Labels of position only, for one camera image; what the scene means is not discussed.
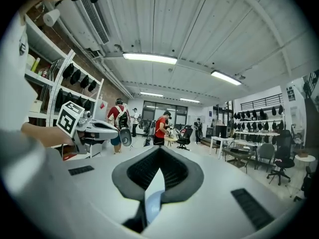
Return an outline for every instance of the ceiling light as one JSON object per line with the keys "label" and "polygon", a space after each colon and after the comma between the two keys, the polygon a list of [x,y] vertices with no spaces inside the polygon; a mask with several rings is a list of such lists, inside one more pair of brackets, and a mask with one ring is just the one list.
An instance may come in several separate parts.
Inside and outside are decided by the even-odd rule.
{"label": "ceiling light", "polygon": [[198,101],[198,100],[192,100],[192,99],[180,98],[179,100],[181,100],[181,101],[186,101],[186,102],[200,103],[200,101]]}
{"label": "ceiling light", "polygon": [[226,74],[223,74],[223,73],[221,73],[221,72],[218,72],[218,71],[216,71],[216,70],[213,71],[213,72],[211,73],[211,75],[212,75],[212,76],[215,76],[215,77],[217,77],[217,78],[219,78],[219,79],[222,79],[222,80],[224,80],[224,81],[230,82],[230,83],[232,83],[232,84],[234,84],[234,85],[236,85],[236,86],[238,86],[238,85],[241,84],[240,81],[238,81],[238,80],[236,80],[236,79],[234,79],[234,78],[232,78],[232,77],[230,77],[230,76],[228,76],[228,75],[226,75]]}
{"label": "ceiling light", "polygon": [[152,62],[161,62],[175,65],[177,62],[177,58],[167,57],[161,55],[147,54],[147,53],[128,53],[124,52],[123,57],[125,59],[133,59],[133,60],[144,60],[144,61],[152,61]]}
{"label": "ceiling light", "polygon": [[153,94],[153,93],[147,93],[147,92],[141,92],[141,95],[147,95],[147,96],[153,96],[153,97],[160,97],[160,98],[163,97],[163,95],[160,95],[160,94]]}

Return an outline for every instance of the white cylinder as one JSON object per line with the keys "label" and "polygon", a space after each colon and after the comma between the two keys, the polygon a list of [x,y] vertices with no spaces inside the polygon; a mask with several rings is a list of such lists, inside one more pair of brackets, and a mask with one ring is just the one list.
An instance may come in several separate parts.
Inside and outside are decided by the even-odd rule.
{"label": "white cylinder", "polygon": [[52,11],[47,12],[43,15],[43,21],[47,26],[53,27],[55,22],[60,17],[60,11],[58,9],[54,9]]}

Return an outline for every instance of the brick wall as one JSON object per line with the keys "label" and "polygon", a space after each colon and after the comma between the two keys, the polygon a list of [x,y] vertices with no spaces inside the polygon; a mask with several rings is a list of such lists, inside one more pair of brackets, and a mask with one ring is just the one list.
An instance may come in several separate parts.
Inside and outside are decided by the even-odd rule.
{"label": "brick wall", "polygon": [[[32,8],[28,12],[28,16],[34,20],[40,14],[41,7],[39,10]],[[108,79],[106,79],[102,73],[91,63],[89,59],[82,53],[82,51],[73,44],[73,42],[68,38],[68,36],[63,32],[60,25],[57,23],[53,28],[46,26],[43,23],[42,16],[37,20],[36,25],[45,33],[47,37],[50,38],[52,42],[55,43],[64,53],[69,53],[70,50],[74,50],[76,55],[74,56],[74,61],[80,67],[82,67],[86,72],[92,75],[98,81],[101,81],[104,78],[104,83],[101,88],[101,95],[103,95],[102,99],[108,102],[107,112],[111,109],[111,107],[115,104],[117,98],[122,98],[125,103],[128,103],[128,98]],[[80,85],[77,84],[75,86],[70,85],[69,81],[63,80],[62,85],[70,88],[79,93],[82,92]]]}

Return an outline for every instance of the shorts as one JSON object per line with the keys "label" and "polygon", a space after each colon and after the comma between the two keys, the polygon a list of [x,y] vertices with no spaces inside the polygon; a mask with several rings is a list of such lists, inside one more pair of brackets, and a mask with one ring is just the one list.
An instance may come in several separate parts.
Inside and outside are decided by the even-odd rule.
{"label": "shorts", "polygon": [[154,135],[153,144],[154,145],[163,145],[164,146],[165,140],[164,140],[164,138],[158,138],[157,136]]}
{"label": "shorts", "polygon": [[116,138],[111,139],[111,145],[117,146],[121,143],[120,135],[118,135]]}

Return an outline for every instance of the floor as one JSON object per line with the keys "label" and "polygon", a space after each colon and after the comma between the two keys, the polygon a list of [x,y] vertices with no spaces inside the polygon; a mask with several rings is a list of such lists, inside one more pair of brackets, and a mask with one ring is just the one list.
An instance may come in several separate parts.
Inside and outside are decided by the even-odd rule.
{"label": "floor", "polygon": [[[142,137],[141,135],[138,135],[137,137],[133,138],[132,140],[132,146],[131,147],[122,147],[122,153],[119,155],[123,155],[125,153],[128,153],[131,148],[142,148],[145,141],[145,137]],[[177,147],[177,143],[173,143],[171,147],[172,149],[175,149]],[[196,144],[196,142],[191,142],[190,145],[187,146],[187,148],[190,149],[190,151],[195,153],[200,153],[202,155],[209,155],[209,147],[203,144]],[[113,155],[114,149],[111,146],[109,142],[106,143],[106,150],[103,155]],[[212,154],[210,155],[211,158],[217,158],[216,149],[212,150]],[[239,168],[243,173],[246,173],[246,168],[242,167]],[[247,166],[247,174],[251,176],[253,179],[257,180],[258,182],[265,185],[267,188],[269,188],[271,191],[273,191],[283,202],[283,205],[287,208],[291,207],[294,202],[293,199],[295,196],[299,196],[303,198],[303,192],[299,191],[298,189],[301,187],[304,176],[305,176],[305,164],[304,162],[298,161],[295,159],[295,167],[287,169],[286,174],[291,177],[291,182],[288,183],[288,180],[286,178],[282,179],[281,186],[278,186],[278,177],[276,176],[272,183],[269,184],[270,179],[267,179],[267,174],[270,173],[270,169],[268,172],[266,172],[267,167],[266,166],[260,166],[258,170],[254,170],[254,164],[251,162]]]}

